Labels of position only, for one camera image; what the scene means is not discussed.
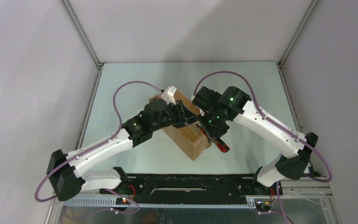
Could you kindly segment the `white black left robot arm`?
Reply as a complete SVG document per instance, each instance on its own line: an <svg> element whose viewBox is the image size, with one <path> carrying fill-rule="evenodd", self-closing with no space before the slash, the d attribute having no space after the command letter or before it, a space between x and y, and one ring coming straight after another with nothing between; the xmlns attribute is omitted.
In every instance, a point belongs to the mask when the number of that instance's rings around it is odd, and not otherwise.
<svg viewBox="0 0 358 224"><path fill-rule="evenodd" d="M129 182L122 168L114 167L112 174L101 176L91 176L87 172L104 160L148 141L155 131L170 126L183 128L197 121L197 115L181 100L168 104L163 99L155 99L100 141L68 153L60 149L54 151L47 177L55 196L59 201L67 201L92 189L112 189L117 194L124 194Z"/></svg>

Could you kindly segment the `red black utility knife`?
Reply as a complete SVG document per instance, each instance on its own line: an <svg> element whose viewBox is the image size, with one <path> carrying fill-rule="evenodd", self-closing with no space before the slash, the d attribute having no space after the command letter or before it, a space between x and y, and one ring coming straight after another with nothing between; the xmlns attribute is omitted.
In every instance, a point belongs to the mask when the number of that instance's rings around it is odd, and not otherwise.
<svg viewBox="0 0 358 224"><path fill-rule="evenodd" d="M228 151L230 151L230 147L226 144L226 142L222 139L222 135L221 136L215 136L211 138L211 142L222 152L222 153L227 153Z"/></svg>

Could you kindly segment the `aluminium left corner post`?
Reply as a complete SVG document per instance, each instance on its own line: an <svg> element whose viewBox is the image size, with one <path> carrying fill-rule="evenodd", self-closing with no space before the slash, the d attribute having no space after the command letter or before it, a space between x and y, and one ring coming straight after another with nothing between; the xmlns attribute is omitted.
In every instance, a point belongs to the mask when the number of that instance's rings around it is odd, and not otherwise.
<svg viewBox="0 0 358 224"><path fill-rule="evenodd" d="M91 57L93 63L95 64L97 69L101 69L102 63L99 60L96 51L94 50L91 41L89 40L81 21L79 20L71 2L69 0L60 0L64 11L66 12L69 20L71 21L75 31L77 32L81 42L83 43L84 47L86 48L89 56Z"/></svg>

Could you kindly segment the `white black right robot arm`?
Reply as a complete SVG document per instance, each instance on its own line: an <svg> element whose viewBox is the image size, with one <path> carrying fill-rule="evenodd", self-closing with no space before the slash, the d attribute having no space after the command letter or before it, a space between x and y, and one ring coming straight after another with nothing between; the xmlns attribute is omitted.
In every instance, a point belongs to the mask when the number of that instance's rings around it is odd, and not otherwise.
<svg viewBox="0 0 358 224"><path fill-rule="evenodd" d="M229 130L228 121L249 128L280 150L280 156L257 170L252 183L256 194L266 194L281 179L302 177L310 161L311 147L317 142L315 134L295 132L291 136L292 132L286 132L287 126L268 113L261 115L251 97L234 86L227 87L223 94L203 86L192 96L192 104L201 112L201 130L222 152L229 151L221 140Z"/></svg>

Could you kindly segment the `brown cardboard express box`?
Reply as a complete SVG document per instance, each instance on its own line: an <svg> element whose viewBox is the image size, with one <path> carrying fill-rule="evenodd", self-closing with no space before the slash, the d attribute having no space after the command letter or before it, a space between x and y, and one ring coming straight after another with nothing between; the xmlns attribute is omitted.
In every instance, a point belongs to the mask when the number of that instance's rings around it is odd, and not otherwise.
<svg viewBox="0 0 358 224"><path fill-rule="evenodd" d="M195 115L200 114L199 109L180 91L177 91L174 94L174 97L176 100L181 100L185 107ZM163 131L192 161L195 161L211 146L211 144L208 143L206 136L195 124L179 129L169 126L163 128Z"/></svg>

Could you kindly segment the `aluminium right corner post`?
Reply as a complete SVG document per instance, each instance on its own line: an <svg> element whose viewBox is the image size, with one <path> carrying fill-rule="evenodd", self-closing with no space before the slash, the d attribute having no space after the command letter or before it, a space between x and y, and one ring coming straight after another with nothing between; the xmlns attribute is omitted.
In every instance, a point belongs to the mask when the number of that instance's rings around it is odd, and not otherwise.
<svg viewBox="0 0 358 224"><path fill-rule="evenodd" d="M297 40L299 39L300 35L302 34L303 30L305 29L309 19L312 17L314 11L316 10L320 0L312 0L303 15L299 25L297 26L289 44L287 45L282 57L280 58L278 65L280 68L283 67L285 62L287 61L292 49L294 48L295 44L297 43Z"/></svg>

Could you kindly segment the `aluminium corner post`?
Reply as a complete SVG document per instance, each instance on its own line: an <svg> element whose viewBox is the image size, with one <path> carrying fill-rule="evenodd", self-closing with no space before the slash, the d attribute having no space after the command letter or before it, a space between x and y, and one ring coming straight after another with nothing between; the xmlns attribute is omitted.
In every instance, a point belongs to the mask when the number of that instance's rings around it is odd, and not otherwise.
<svg viewBox="0 0 358 224"><path fill-rule="evenodd" d="M96 51L94 50L91 41L89 40L81 21L79 20L71 2L69 0L60 0L64 11L66 12L69 20L71 21L75 31L77 32L81 42L83 43L84 47L86 48L89 56L91 57L93 63L95 64L97 69L101 69L102 63L99 60Z"/></svg>
<svg viewBox="0 0 358 224"><path fill-rule="evenodd" d="M295 44L297 43L297 40L299 39L300 35L302 34L303 30L305 29L309 19L312 17L314 11L316 10L320 0L312 0L303 15L299 25L297 26L289 44L287 45L282 57L280 58L278 65L280 68L283 67L285 62L287 61L292 49L294 48Z"/></svg>

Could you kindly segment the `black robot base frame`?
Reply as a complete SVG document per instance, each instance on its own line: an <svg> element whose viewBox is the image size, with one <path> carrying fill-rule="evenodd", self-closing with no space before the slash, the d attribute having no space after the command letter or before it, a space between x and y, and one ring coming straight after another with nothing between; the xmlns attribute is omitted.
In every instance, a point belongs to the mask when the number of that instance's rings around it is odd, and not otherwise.
<svg viewBox="0 0 358 224"><path fill-rule="evenodd" d="M259 208L283 197L284 191L303 187L294 181L281 181L272 187L257 187L247 174L124 174L123 182L110 193L98 187L66 201L71 206L129 208Z"/></svg>

